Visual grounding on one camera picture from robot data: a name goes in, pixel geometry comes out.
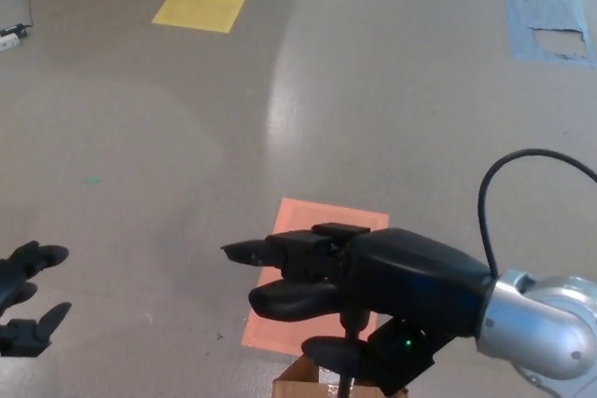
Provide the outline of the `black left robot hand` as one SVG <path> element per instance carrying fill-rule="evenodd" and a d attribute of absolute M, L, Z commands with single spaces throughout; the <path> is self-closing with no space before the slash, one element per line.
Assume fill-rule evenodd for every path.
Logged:
<path fill-rule="evenodd" d="M 61 264 L 69 250 L 60 245 L 42 245 L 32 240 L 1 260 L 1 311 L 31 299 L 37 292 L 32 278 Z M 51 335 L 60 326 L 72 304 L 63 302 L 40 319 L 11 319 L 1 325 L 1 355 L 36 358 L 51 345 Z"/>

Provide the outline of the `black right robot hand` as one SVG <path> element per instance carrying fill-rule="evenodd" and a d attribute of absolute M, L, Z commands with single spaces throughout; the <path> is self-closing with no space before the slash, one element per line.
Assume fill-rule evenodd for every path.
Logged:
<path fill-rule="evenodd" d="M 277 268 L 248 296 L 260 317 L 284 323 L 336 314 L 342 336 L 311 336 L 314 364 L 392 395 L 457 337 L 477 333 L 493 284 L 489 268 L 449 245 L 400 229 L 323 223 L 224 247 L 229 260 Z"/>

